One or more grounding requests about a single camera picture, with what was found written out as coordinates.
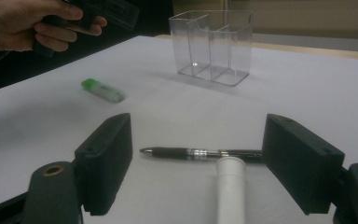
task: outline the white tube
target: white tube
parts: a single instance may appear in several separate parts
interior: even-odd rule
[[[216,168],[217,224],[245,224],[245,162],[225,157]]]

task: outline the human hand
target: human hand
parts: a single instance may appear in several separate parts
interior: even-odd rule
[[[64,19],[62,27],[41,22],[47,15]],[[68,42],[76,41],[76,32],[100,35],[106,19],[96,17],[89,30],[73,25],[83,12],[62,0],[0,0],[0,50],[24,51],[32,49],[36,39],[55,51],[68,49]]]

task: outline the black pen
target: black pen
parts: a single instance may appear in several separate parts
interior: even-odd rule
[[[168,158],[191,161],[218,160],[223,157],[237,157],[245,162],[262,162],[261,150],[218,149],[186,147],[147,147],[141,153],[156,158]]]

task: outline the transparent box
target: transparent box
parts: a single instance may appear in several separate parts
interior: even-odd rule
[[[235,86],[249,76],[252,11],[188,11],[170,18],[179,74]]]

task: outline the white table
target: white table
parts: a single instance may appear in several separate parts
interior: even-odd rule
[[[93,77],[127,93],[110,104]],[[107,118],[130,112],[134,156],[111,211],[85,222],[215,223],[214,162],[147,158],[143,147],[261,148],[267,113],[294,119],[358,162],[358,60],[254,48],[251,75],[227,87],[176,74],[169,39],[136,37],[0,90],[0,203],[32,172],[72,161]],[[248,223],[332,223],[303,215],[264,165],[247,166]]]

